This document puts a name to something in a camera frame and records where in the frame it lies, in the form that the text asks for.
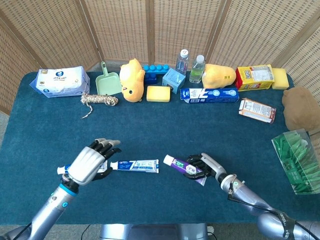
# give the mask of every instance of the clear plastic box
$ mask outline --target clear plastic box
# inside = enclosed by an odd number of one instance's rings
[[[295,194],[320,193],[320,162],[307,132],[284,132],[272,144]]]

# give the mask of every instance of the green dustpan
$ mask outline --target green dustpan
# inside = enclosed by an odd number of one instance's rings
[[[121,93],[122,86],[119,75],[115,72],[108,73],[106,63],[101,62],[103,75],[97,76],[95,79],[96,90],[98,95],[113,95]]]

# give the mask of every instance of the metal base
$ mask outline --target metal base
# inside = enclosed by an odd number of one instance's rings
[[[206,223],[103,224],[100,240],[208,240]]]

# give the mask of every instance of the yellow snack package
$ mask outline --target yellow snack package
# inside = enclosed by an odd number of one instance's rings
[[[235,86],[239,92],[268,89],[275,81],[272,67],[268,65],[239,66],[236,71]]]

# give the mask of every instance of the yellow plush toy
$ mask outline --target yellow plush toy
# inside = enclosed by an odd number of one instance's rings
[[[206,64],[202,75],[205,89],[224,88],[231,85],[236,79],[236,72],[229,66]]]
[[[145,71],[137,59],[121,66],[119,78],[125,100],[132,103],[141,101],[144,94],[144,77]]]

